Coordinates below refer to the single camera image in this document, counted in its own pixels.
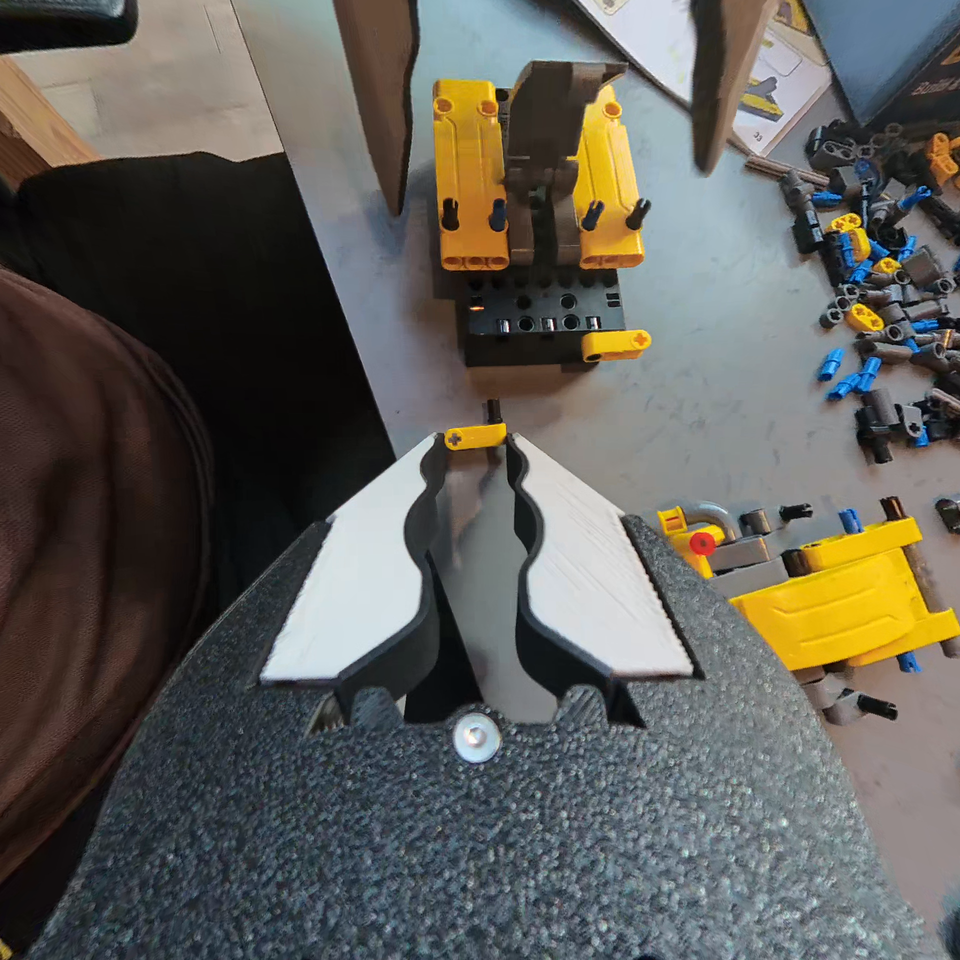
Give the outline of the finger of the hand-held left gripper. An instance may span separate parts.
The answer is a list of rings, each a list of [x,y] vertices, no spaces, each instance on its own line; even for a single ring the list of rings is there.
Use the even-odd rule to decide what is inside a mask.
[[[417,1],[335,1],[366,147],[387,209],[402,214],[414,133]]]
[[[693,160],[709,176],[732,133],[774,1],[690,1],[696,50],[690,116]]]

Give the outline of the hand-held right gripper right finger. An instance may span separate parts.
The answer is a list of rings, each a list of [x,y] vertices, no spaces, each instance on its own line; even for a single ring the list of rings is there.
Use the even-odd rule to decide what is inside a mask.
[[[689,679],[695,663],[625,526],[625,513],[521,434],[506,440],[518,574],[515,648],[562,698],[590,686]]]

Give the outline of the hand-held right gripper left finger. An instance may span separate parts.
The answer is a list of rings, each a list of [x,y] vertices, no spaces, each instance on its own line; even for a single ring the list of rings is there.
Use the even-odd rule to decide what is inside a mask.
[[[261,686],[331,691],[350,716],[360,690],[400,701],[428,676],[440,619],[427,553],[447,453],[443,434],[428,435],[327,518]]]

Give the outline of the instruction booklet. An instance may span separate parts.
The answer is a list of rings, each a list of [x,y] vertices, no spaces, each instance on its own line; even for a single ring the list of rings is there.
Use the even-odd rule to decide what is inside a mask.
[[[679,102],[691,96],[688,1],[579,1],[628,62]],[[766,157],[829,88],[832,72],[801,2],[774,2],[733,124],[733,142]]]

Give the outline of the black and yellow brick assembly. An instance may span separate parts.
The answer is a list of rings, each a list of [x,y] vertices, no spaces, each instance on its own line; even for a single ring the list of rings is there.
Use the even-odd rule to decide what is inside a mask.
[[[465,366],[595,366],[586,333],[634,330],[619,274],[644,261],[651,203],[614,87],[627,70],[533,60],[511,88],[435,82],[439,266],[459,278]]]

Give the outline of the small yellow brick connector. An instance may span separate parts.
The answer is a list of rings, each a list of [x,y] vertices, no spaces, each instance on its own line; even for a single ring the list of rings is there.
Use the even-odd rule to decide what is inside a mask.
[[[498,398],[490,398],[485,404],[485,418],[479,424],[457,426],[447,429],[443,442],[448,450],[486,450],[499,447],[506,442],[507,424],[503,419]]]
[[[651,335],[643,329],[591,330],[582,337],[582,361],[594,364],[637,359],[651,344]]]

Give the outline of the blue cardboard box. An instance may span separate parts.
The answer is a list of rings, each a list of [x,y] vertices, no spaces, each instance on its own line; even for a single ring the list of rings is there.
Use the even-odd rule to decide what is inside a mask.
[[[803,6],[857,122],[958,121],[957,1],[804,1]]]

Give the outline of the yellow and grey brick module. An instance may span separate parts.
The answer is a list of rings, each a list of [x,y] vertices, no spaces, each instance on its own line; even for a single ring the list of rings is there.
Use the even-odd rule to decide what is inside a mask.
[[[734,516],[711,501],[660,510],[661,534],[767,642],[829,723],[898,718],[893,702],[851,687],[858,667],[894,660],[921,672],[916,653],[938,646],[958,659],[958,615],[942,597],[921,547],[917,520],[895,495],[883,520],[838,513],[839,534],[803,544],[791,527],[808,503]]]

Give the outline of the person's brown shirt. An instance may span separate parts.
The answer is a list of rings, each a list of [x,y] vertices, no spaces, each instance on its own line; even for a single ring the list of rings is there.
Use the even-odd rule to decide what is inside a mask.
[[[196,637],[212,453],[150,348],[1,281],[1,876],[102,782]]]

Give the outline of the pile of loose brick pieces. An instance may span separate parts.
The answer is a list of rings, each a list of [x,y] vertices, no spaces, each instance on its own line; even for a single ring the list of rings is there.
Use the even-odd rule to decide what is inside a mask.
[[[856,442],[876,465],[894,443],[958,442],[958,256],[911,231],[924,219],[958,252],[958,122],[836,119],[810,132],[804,158],[745,166],[777,181],[799,256],[821,263],[833,297],[820,327],[853,335],[855,368],[840,374],[840,347],[817,371],[825,401],[857,399]]]

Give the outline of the wooden post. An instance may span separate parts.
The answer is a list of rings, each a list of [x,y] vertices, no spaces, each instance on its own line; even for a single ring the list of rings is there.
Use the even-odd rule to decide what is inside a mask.
[[[2,184],[15,189],[50,169],[100,159],[14,60],[2,55]]]

